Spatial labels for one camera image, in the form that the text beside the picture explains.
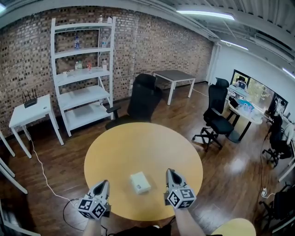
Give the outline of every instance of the white wall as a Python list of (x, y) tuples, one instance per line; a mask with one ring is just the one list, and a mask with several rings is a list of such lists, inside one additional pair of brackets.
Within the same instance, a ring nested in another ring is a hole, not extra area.
[(279, 94), (288, 102), (286, 112), (295, 120), (295, 80), (269, 63), (233, 47), (222, 46), (211, 82), (215, 77), (231, 82), (234, 69), (238, 70)]

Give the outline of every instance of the ceiling light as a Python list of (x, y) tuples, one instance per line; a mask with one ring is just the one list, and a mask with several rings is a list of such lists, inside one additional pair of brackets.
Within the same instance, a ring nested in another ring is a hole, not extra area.
[(3, 12), (6, 9), (6, 7), (0, 3), (0, 13)]
[(227, 41), (224, 41), (224, 40), (220, 40), (220, 41), (221, 41), (221, 42), (225, 42), (227, 46), (234, 45), (234, 46), (236, 46), (236, 47), (240, 47), (240, 48), (242, 48), (242, 49), (245, 49), (245, 50), (249, 51), (248, 48), (246, 48), (246, 47), (242, 47), (242, 46), (237, 45), (237, 44), (234, 44), (234, 43), (232, 43), (232, 42), (227, 42)]
[(232, 15), (216, 13), (216, 12), (203, 12), (203, 11), (177, 11), (181, 14), (190, 14), (190, 15), (204, 15), (204, 16), (212, 16), (212, 17), (221, 17), (229, 20), (235, 20)]
[(283, 68), (283, 71), (286, 72), (288, 75), (292, 76), (293, 79), (295, 79), (295, 75), (293, 75), (291, 72), (287, 71), (285, 68)]

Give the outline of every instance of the brick wall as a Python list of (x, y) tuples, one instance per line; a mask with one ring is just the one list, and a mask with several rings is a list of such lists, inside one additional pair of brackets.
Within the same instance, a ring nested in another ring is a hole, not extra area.
[[(14, 107), (22, 104), (22, 92), (35, 88), (38, 96), (51, 95), (56, 115), (60, 114), (54, 90), (50, 59), (51, 19), (56, 24), (97, 22), (116, 16), (114, 59), (114, 100), (129, 96), (130, 79), (140, 73), (160, 69), (179, 69), (204, 81), (213, 44), (201, 35), (175, 23), (140, 12), (105, 7), (68, 7), (52, 9), (22, 18), (0, 30), (0, 123), (5, 136)], [(95, 47), (97, 31), (62, 33), (56, 37), (56, 51), (73, 47), (74, 36), (79, 35), (80, 47)], [(100, 60), (108, 58), (102, 54)], [(85, 54), (56, 60), (57, 72), (74, 69), (76, 61), (85, 67), (90, 60), (97, 64), (97, 54)], [(96, 79), (72, 83), (61, 92), (96, 84)], [(103, 79), (108, 89), (107, 77)]]

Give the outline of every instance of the yellow tabletop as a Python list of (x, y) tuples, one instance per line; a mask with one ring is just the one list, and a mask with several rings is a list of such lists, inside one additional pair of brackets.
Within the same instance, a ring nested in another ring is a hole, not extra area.
[[(174, 215), (165, 206), (166, 170), (175, 169), (185, 176), (195, 194), (200, 190), (203, 167), (192, 144), (179, 133), (151, 123), (130, 123), (100, 135), (87, 151), (84, 173), (87, 185), (107, 179), (112, 212), (124, 218), (154, 221)], [(143, 172), (151, 190), (138, 195), (131, 174)]]
[(222, 236), (256, 236), (256, 231), (252, 223), (246, 219), (232, 219), (219, 228), (211, 235), (220, 234)]

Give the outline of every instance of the shelf board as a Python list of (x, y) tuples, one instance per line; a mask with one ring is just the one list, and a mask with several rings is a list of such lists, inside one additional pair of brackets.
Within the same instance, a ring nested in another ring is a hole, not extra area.
[(64, 24), (54, 27), (55, 34), (70, 32), (76, 30), (98, 30), (101, 27), (112, 27), (112, 23), (80, 23), (80, 24)]
[(56, 75), (55, 82), (58, 86), (66, 85), (69, 83), (78, 82), (85, 79), (91, 79), (101, 76), (109, 76), (109, 71), (104, 71), (101, 67), (92, 67), (91, 72), (88, 68), (79, 69), (76, 71), (70, 71), (67, 73), (67, 77), (64, 74)]
[(109, 47), (106, 48), (99, 48), (99, 47), (87, 47), (87, 48), (80, 48), (80, 49), (71, 49), (68, 51), (62, 51), (59, 53), (55, 53), (55, 59), (62, 58), (62, 57), (69, 57), (74, 55), (86, 54), (86, 53), (99, 53), (99, 52), (110, 52), (111, 49)]
[(99, 85), (90, 86), (61, 94), (59, 97), (59, 107), (61, 110), (67, 110), (109, 96), (110, 94)]
[(111, 114), (106, 112), (106, 108), (101, 106), (99, 102), (91, 103), (65, 112), (65, 118), (70, 130), (109, 117), (110, 115)]

